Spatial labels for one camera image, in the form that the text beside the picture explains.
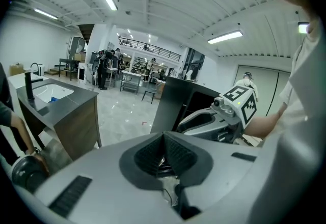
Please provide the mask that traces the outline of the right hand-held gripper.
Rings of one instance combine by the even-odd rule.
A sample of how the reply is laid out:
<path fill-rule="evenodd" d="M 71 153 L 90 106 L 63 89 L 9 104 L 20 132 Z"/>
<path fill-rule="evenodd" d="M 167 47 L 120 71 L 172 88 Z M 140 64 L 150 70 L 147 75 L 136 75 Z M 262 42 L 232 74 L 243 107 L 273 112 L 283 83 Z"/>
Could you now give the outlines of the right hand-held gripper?
<path fill-rule="evenodd" d="M 202 139 L 218 139 L 222 143 L 233 143 L 242 136 L 257 111 L 254 90 L 235 85 L 216 97 L 210 108 L 212 110 L 198 110 L 187 116 L 191 121 L 180 124 L 177 127 L 178 132 Z M 219 120 L 211 120 L 215 114 L 218 114 L 227 125 L 222 127 Z M 194 119 L 197 117 L 211 121 Z"/>

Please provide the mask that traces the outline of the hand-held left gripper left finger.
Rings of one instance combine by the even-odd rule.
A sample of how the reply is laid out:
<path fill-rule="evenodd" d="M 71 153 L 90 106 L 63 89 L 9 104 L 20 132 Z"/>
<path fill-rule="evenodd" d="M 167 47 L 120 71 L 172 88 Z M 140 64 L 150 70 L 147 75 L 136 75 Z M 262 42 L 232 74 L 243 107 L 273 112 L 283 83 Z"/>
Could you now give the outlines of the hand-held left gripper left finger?
<path fill-rule="evenodd" d="M 67 217 L 73 223 L 182 223 L 161 191 L 139 189 L 120 171 L 121 155 L 151 137 L 134 137 L 85 154 L 47 179 L 35 197 L 50 206 L 75 177 L 83 176 L 92 181 Z"/>

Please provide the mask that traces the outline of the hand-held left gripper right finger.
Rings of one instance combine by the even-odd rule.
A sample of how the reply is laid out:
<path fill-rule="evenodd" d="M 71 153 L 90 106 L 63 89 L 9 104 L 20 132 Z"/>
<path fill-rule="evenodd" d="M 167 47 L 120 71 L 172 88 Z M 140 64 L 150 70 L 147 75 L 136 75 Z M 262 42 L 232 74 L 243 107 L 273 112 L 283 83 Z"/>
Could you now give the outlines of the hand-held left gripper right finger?
<path fill-rule="evenodd" d="M 182 192 L 201 213 L 187 223 L 256 223 L 254 209 L 271 169 L 271 139 L 260 147 L 208 141 L 164 132 L 195 153 L 197 161 L 180 177 Z"/>

